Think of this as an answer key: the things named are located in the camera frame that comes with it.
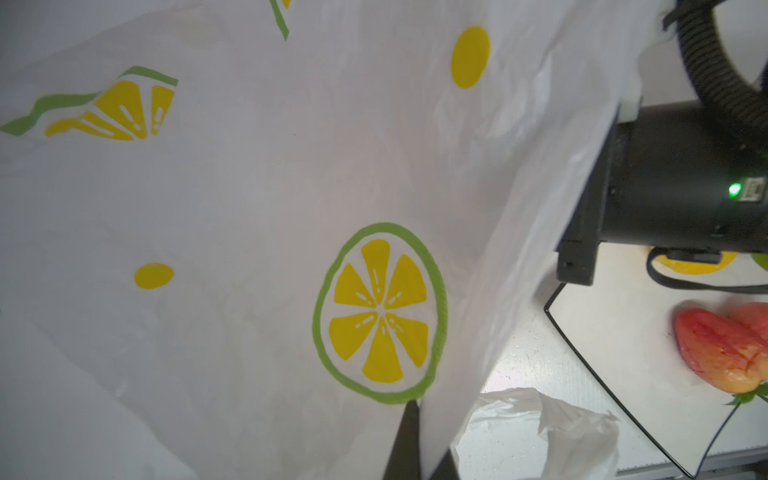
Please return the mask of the small pink fake peach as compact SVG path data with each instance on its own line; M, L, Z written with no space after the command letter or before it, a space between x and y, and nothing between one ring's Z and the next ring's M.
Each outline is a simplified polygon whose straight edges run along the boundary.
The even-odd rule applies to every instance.
M751 302L735 308L729 318L754 331L764 342L768 342L768 304Z

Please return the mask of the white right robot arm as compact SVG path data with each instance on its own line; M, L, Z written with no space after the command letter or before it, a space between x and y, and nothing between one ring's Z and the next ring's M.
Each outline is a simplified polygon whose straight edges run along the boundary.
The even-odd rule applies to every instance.
M728 58L715 3L680 1L675 27L691 102L616 120L557 248L560 282L589 286L603 243L704 265L767 250L767 90Z

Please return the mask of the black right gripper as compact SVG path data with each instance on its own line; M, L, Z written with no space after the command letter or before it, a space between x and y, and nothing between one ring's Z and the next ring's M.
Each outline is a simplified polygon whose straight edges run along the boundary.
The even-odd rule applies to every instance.
M766 145L738 139L696 101L616 122L557 247L558 280L592 285L602 243L766 253Z

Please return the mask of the white lemon-print plastic bag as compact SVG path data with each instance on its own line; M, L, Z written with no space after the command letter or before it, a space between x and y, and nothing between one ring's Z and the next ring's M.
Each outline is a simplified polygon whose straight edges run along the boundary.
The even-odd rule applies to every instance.
M1 76L1 312L205 479L440 467L655 1L178 1Z

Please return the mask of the red-yellow fake strawberry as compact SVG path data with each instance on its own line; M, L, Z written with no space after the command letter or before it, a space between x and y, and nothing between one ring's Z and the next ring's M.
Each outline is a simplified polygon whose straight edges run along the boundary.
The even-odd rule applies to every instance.
M767 398L767 342L754 331L702 308L673 321L679 353L700 379L730 394L733 405Z

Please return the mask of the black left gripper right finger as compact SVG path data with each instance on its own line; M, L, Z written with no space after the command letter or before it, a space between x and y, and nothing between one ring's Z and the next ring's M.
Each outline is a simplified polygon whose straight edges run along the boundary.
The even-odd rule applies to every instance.
M454 456L450 449L446 451L442 460L440 461L438 466L435 468L434 472L429 477L429 479L430 480L459 480L460 479L458 469L456 467L456 463L454 460Z

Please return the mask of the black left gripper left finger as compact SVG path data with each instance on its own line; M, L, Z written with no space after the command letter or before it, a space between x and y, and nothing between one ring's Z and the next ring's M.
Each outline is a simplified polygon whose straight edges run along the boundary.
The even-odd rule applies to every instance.
M421 478L419 432L419 405L415 400L411 400L405 405L383 480Z

